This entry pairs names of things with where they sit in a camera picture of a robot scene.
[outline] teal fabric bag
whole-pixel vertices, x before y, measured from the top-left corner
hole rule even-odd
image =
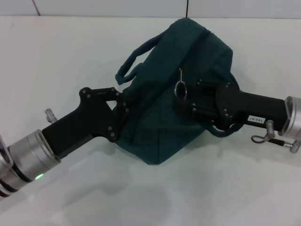
[[[137,56],[149,50],[147,59],[128,76]],[[185,147],[206,129],[214,136],[226,137],[239,130],[235,124],[227,131],[190,119],[179,119],[173,110],[174,87],[182,68],[183,81],[238,84],[230,73],[232,50],[213,33],[188,18],[173,23],[165,32],[136,49],[116,74],[119,84],[133,79],[124,90],[130,112],[116,142],[147,164],[160,164]],[[210,103],[197,99],[197,104]]]

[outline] bolt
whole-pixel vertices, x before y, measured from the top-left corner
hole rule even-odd
[[[57,121],[57,118],[55,117],[55,114],[53,114],[52,110],[50,108],[47,108],[45,110],[46,113],[46,120],[50,122],[51,124]]]

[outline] metal ring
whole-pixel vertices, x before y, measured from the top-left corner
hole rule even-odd
[[[183,98],[183,99],[185,99],[185,98],[187,97],[187,87],[186,87],[185,82],[183,82],[183,81],[178,81],[178,82],[176,83],[176,85],[175,85],[175,87],[174,87],[174,94],[175,94],[175,96],[176,96],[177,98],[179,98],[178,95],[177,95],[177,88],[178,88],[178,85],[179,85],[180,83],[182,83],[183,86],[185,87],[185,96],[184,96],[184,98]]]

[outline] bag strap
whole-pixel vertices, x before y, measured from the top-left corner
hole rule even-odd
[[[129,58],[125,61],[125,63],[120,67],[117,74],[115,75],[115,79],[118,85],[121,85],[125,82],[131,81],[137,74],[139,68],[143,65],[143,63],[138,64],[128,76],[125,76],[126,73],[130,70],[131,66],[135,62],[136,58],[154,48],[161,38],[164,36],[165,32],[159,34],[158,36],[148,40],[143,43],[140,47],[138,47],[134,52],[129,56]]]

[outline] white wall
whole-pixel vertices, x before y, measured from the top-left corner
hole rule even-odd
[[[301,18],[300,0],[190,0],[189,17]]]
[[[184,17],[186,0],[35,0],[43,16]]]
[[[32,0],[0,0],[0,16],[37,16]]]
[[[184,17],[187,0],[0,0],[0,16]],[[301,18],[300,0],[190,0],[189,17]]]

